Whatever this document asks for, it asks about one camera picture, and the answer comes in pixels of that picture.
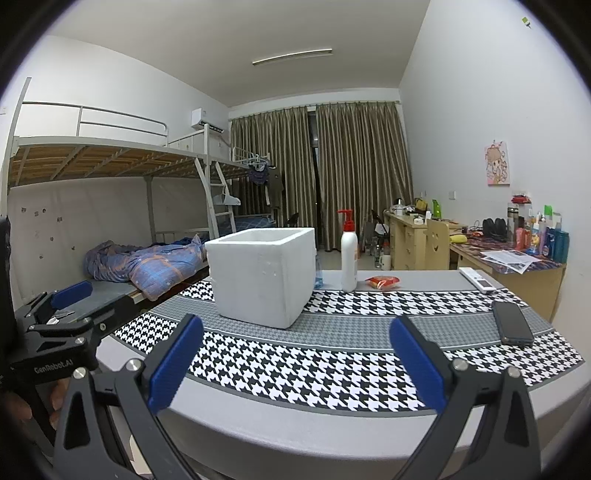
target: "wooden chair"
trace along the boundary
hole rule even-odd
[[[427,220],[425,270],[449,270],[449,227],[444,222]]]

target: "houndstooth tablecloth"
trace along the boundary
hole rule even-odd
[[[513,301],[522,308],[534,332],[532,347],[499,343],[493,300]],[[400,416],[426,410],[389,347],[389,321],[401,314],[439,343],[448,358],[464,358],[482,371],[501,372],[515,365],[530,388],[583,362],[551,325],[507,289],[493,295],[474,290],[318,290],[290,329],[276,330],[220,317],[211,284],[201,281],[113,336],[145,355],[168,338],[185,313],[199,315],[206,330],[187,372],[190,378],[253,400],[322,413]]]

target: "white foam box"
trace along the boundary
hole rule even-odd
[[[316,276],[313,228],[253,228],[205,243],[220,315],[288,328]]]

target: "curtain rod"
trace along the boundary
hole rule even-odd
[[[402,105],[400,100],[350,100],[350,101],[341,100],[340,102],[304,103],[302,105],[292,105],[292,106],[286,106],[286,107],[280,107],[280,108],[272,108],[271,110],[263,110],[262,112],[249,113],[248,115],[235,116],[234,118],[231,118],[230,121],[238,120],[239,118],[246,118],[247,116],[258,115],[259,113],[276,112],[279,110],[288,110],[290,108],[301,108],[303,106],[309,107],[309,106],[318,106],[318,105],[338,105],[340,103],[394,103],[396,105]]]

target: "snack packet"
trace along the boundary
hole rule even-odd
[[[394,288],[400,279],[398,277],[387,277],[385,275],[377,275],[375,277],[368,278],[365,283],[378,290],[391,290]]]

